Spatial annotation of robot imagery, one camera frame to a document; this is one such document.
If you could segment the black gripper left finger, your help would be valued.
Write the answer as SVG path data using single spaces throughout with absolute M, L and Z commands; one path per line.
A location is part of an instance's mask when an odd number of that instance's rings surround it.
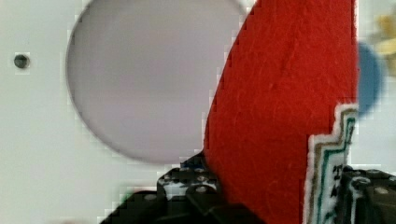
M 205 155 L 183 161 L 155 190 L 128 196 L 100 224 L 265 224 L 241 203 L 229 203 Z

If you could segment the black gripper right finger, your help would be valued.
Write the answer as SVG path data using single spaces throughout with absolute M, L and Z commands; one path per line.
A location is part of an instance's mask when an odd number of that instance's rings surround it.
M 337 224 L 396 224 L 396 179 L 376 169 L 344 169 Z

